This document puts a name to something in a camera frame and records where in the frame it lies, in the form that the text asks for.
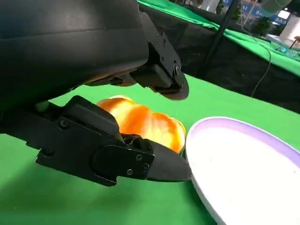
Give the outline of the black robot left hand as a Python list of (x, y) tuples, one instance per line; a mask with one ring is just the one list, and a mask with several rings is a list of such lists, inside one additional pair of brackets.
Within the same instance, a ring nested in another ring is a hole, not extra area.
[(39, 151), (36, 163), (104, 186), (118, 177), (191, 178), (188, 162), (159, 143), (120, 132), (81, 96), (81, 85), (149, 87), (188, 97), (181, 61), (135, 0), (3, 0), (0, 3), (0, 131)]

